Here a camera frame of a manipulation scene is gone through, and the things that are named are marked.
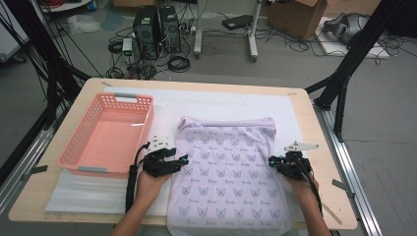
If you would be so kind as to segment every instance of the desktop computer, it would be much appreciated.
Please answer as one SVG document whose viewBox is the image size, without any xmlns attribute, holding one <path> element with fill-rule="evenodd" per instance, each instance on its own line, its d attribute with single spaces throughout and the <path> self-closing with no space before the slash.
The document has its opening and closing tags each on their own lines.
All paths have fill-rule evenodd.
<svg viewBox="0 0 417 236">
<path fill-rule="evenodd" d="M 164 6 L 159 8 L 162 40 L 168 53 L 181 51 L 179 22 L 175 8 Z"/>
<path fill-rule="evenodd" d="M 161 33 L 157 8 L 155 6 L 143 5 L 138 8 L 133 22 L 133 31 L 136 36 L 141 59 L 157 59 L 157 46 L 161 42 Z"/>
</svg>

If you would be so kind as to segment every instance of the white cloth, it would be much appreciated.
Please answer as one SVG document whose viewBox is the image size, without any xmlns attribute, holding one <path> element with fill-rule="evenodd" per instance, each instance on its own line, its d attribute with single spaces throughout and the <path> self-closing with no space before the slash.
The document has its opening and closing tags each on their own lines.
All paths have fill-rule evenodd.
<svg viewBox="0 0 417 236">
<path fill-rule="evenodd" d="M 291 226 L 281 177 L 268 166 L 272 118 L 181 120 L 177 156 L 190 163 L 173 175 L 167 225 L 179 235 L 280 235 Z"/>
</svg>

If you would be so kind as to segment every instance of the plastic bag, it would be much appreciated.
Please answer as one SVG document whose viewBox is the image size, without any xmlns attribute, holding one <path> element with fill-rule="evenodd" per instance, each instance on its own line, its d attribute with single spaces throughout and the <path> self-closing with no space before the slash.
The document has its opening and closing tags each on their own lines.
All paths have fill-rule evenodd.
<svg viewBox="0 0 417 236">
<path fill-rule="evenodd" d="M 100 24 L 89 15 L 76 15 L 67 19 L 71 34 L 82 32 L 96 32 L 100 30 Z"/>
</svg>

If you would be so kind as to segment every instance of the plastic basket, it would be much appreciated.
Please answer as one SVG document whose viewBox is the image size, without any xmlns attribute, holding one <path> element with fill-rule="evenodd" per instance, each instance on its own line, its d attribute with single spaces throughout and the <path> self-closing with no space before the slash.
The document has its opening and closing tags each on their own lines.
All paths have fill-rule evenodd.
<svg viewBox="0 0 417 236">
<path fill-rule="evenodd" d="M 136 152 L 148 141 L 152 120 L 152 96 L 100 92 L 58 158 L 58 166 L 79 175 L 128 178 Z"/>
</svg>

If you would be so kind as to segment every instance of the cardboard box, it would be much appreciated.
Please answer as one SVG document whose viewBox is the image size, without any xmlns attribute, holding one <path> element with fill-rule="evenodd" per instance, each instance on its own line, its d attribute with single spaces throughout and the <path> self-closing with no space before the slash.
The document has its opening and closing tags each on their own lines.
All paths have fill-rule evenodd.
<svg viewBox="0 0 417 236">
<path fill-rule="evenodd" d="M 159 0 L 113 0 L 113 6 L 117 9 L 136 11 L 141 5 L 159 6 Z"/>
<path fill-rule="evenodd" d="M 313 36 L 326 8 L 338 0 L 290 0 L 270 6 L 269 27 L 301 40 Z"/>
<path fill-rule="evenodd" d="M 341 0 L 325 10 L 325 17 L 337 17 L 340 13 L 359 13 L 371 16 L 381 0 Z"/>
</svg>

